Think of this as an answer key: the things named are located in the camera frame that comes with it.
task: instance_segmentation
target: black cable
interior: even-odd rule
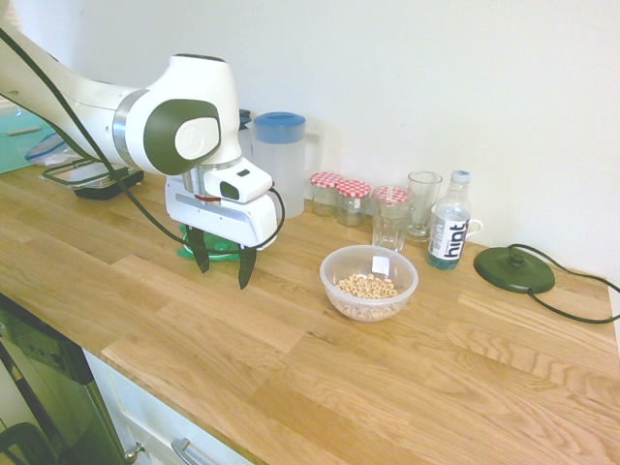
[[[582,278],[594,279],[595,281],[599,281],[599,282],[601,282],[603,284],[608,285],[615,292],[620,293],[620,288],[618,288],[618,286],[616,286],[615,284],[610,283],[606,279],[604,279],[604,278],[602,278],[600,276],[595,276],[593,274],[578,273],[576,271],[570,271],[569,269],[565,268],[564,266],[561,266],[559,263],[557,263],[555,260],[553,260],[547,254],[541,252],[538,249],[535,249],[534,247],[531,247],[529,245],[524,245],[524,244],[513,244],[513,245],[509,245],[508,248],[509,249],[511,249],[511,248],[526,249],[526,250],[529,250],[530,252],[534,252],[535,254],[538,254],[541,257],[549,260],[551,263],[555,264],[558,268],[560,268],[561,270],[563,270],[563,271],[565,271],[565,272],[567,272],[569,274],[573,274],[575,276],[581,276]],[[537,303],[542,305],[544,308],[546,308],[548,310],[551,310],[552,312],[555,312],[558,315],[562,315],[563,317],[570,318],[571,320],[575,320],[577,322],[587,323],[589,325],[606,325],[608,323],[613,323],[616,320],[620,319],[620,315],[616,315],[615,317],[605,318],[604,320],[590,320],[589,318],[578,317],[577,315],[572,315],[570,313],[563,312],[562,310],[560,310],[558,308],[555,308],[555,307],[552,307],[548,303],[543,302],[542,300],[540,300],[536,296],[536,294],[534,293],[534,291],[532,289],[528,289],[527,290],[527,295],[532,297]]]
[[[101,150],[101,148],[99,147],[97,142],[95,142],[94,139],[90,136],[90,134],[88,133],[88,131],[86,130],[84,125],[81,123],[81,121],[78,118],[78,116],[76,115],[76,113],[73,111],[73,109],[69,106],[69,104],[65,100],[65,97],[62,95],[60,90],[58,90],[58,88],[51,81],[51,79],[49,79],[49,77],[46,75],[46,73],[39,67],[39,65],[37,65],[37,63],[30,57],[30,55],[28,55],[28,53],[26,53],[26,51],[17,42],[15,42],[13,40],[13,38],[2,28],[0,28],[0,38],[2,38],[4,43],[7,44],[7,46],[9,46],[11,48],[11,50],[13,52],[15,52],[17,54],[17,56],[19,56],[19,58],[21,58],[21,60],[35,73],[35,75],[37,75],[37,77],[49,89],[49,91],[56,98],[56,100],[61,105],[63,110],[65,110],[65,112],[69,115],[71,120],[77,126],[77,129],[81,132],[81,134],[84,136],[86,141],[93,148],[93,150],[95,151],[95,153],[97,154],[97,156],[99,157],[101,162],[104,164],[104,166],[108,170],[109,175],[112,178],[112,180],[114,180],[114,182],[116,182],[120,186],[121,190],[125,193],[125,195],[132,201],[132,203],[138,208],[138,210],[153,225],[155,225],[155,227],[157,227],[157,229],[159,229],[162,233],[164,233],[169,238],[171,238],[172,240],[175,240],[176,242],[178,242],[180,244],[187,245],[188,247],[192,247],[192,248],[202,249],[203,251],[207,252],[208,254],[213,254],[213,255],[234,255],[234,254],[240,254],[241,253],[241,251],[243,250],[241,248],[239,248],[237,250],[223,252],[221,250],[209,249],[208,247],[205,247],[204,244],[194,244],[194,243],[189,242],[187,240],[184,240],[184,239],[182,239],[180,237],[177,237],[172,232],[170,232],[164,225],[162,225],[159,221],[157,221],[157,219],[153,215],[151,215],[149,213],[149,211],[140,203],[140,201],[138,199],[136,199],[134,194],[125,185],[125,182],[123,181],[123,179],[118,175],[118,173],[115,172],[115,170],[112,167],[111,163],[109,162],[108,158],[106,157],[106,155],[104,155],[104,152]],[[266,239],[265,241],[261,242],[259,245],[256,245],[256,246],[254,246],[252,248],[258,249],[258,248],[261,248],[261,247],[265,246],[266,244],[268,244],[280,232],[280,230],[282,229],[282,226],[284,225],[284,219],[285,219],[284,202],[282,201],[282,198],[280,197],[280,194],[275,189],[273,189],[273,187],[271,187],[269,189],[269,191],[273,192],[275,194],[275,196],[277,197],[278,201],[280,202],[280,206],[282,208],[282,219],[280,220],[280,223],[277,226],[275,232],[268,239]]]

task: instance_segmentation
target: water bottle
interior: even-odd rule
[[[467,171],[454,171],[448,192],[435,207],[428,262],[438,269],[455,269],[463,253],[472,215],[472,206],[467,200],[469,179]]]

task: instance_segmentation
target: glass cup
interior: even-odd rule
[[[411,220],[413,193],[406,187],[382,186],[372,194],[372,245],[403,250]]]
[[[444,178],[431,171],[409,173],[409,190],[414,195],[407,237],[415,242],[428,240],[430,210],[437,202],[439,188]]]

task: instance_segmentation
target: mug handle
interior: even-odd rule
[[[472,225],[478,225],[478,227],[472,231]],[[465,237],[469,237],[471,235],[474,235],[475,233],[479,233],[483,226],[484,224],[481,220],[469,220],[469,228],[467,229],[467,235]]]

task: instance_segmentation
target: clear plastic bowl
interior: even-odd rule
[[[418,271],[405,257],[373,245],[352,245],[332,252],[321,263],[320,273],[329,301],[340,313],[359,322],[380,322],[393,317],[405,306],[419,282]],[[353,275],[369,274],[389,278],[398,295],[369,299],[335,287]]]

